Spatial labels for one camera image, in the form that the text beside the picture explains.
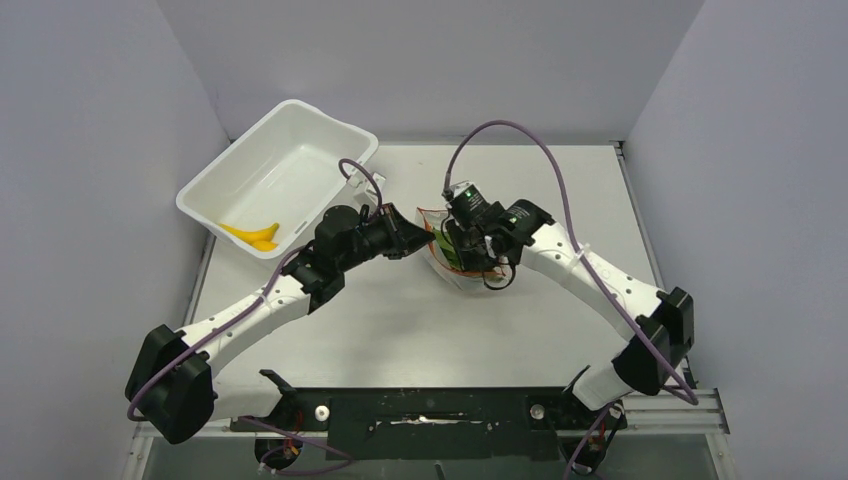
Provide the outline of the clear zip top bag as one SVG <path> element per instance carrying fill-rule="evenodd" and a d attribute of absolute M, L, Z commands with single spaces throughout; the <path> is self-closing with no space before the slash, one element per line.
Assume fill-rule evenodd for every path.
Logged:
<path fill-rule="evenodd" d="M 418 207 L 414 222 L 428 231 L 433 232 L 435 228 L 438 228 L 448 234 L 446 227 L 449 219 L 450 215 L 447 210 Z M 430 267 L 444 281 L 466 293 L 481 293 L 490 288 L 500 289 L 501 287 L 506 287 L 511 280 L 511 274 L 505 265 L 484 272 L 466 271 L 463 269 L 461 271 L 454 271 L 449 269 L 444 263 L 444 258 L 438 249 L 436 240 L 427 246 L 427 250 L 423 253 L 423 256 Z"/>

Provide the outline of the green toy vegetable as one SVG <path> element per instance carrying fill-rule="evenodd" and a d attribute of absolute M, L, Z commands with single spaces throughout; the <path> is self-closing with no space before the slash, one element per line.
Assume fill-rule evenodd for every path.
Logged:
<path fill-rule="evenodd" d="M 443 230 L 435 228 L 433 230 L 435 235 L 436 244 L 438 245 L 438 249 L 441 252 L 442 257 L 444 258 L 444 263 L 447 267 L 454 271 L 461 271 L 462 265 L 456 254 L 453 243 L 451 242 L 450 236 L 445 233 Z"/>

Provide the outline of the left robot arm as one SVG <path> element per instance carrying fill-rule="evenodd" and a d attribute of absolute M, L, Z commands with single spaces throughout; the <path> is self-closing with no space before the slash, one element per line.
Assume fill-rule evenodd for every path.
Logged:
<path fill-rule="evenodd" d="M 217 375 L 281 326 L 314 313 L 345 286 L 347 271 L 378 256 L 398 260 L 430 244 L 432 232 L 404 218 L 395 206 L 328 209 L 305 246 L 286 254 L 265 286 L 209 319 L 178 330 L 161 325 L 145 337 L 125 395 L 129 419 L 150 422 L 178 444 L 208 422 L 268 416 L 285 382 L 273 371 L 235 383 Z"/>

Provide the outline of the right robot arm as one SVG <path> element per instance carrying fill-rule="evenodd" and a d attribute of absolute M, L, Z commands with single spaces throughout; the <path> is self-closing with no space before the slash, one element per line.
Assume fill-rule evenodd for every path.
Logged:
<path fill-rule="evenodd" d="M 664 291 L 615 267 L 534 203 L 488 202 L 472 182 L 444 191 L 451 242 L 461 261 L 509 269 L 523 266 L 592 308 L 625 341 L 604 364 L 591 365 L 562 400 L 572 425 L 590 425 L 602 407 L 633 392 L 655 396 L 680 380 L 680 362 L 694 344 L 694 301 L 683 289 Z"/>

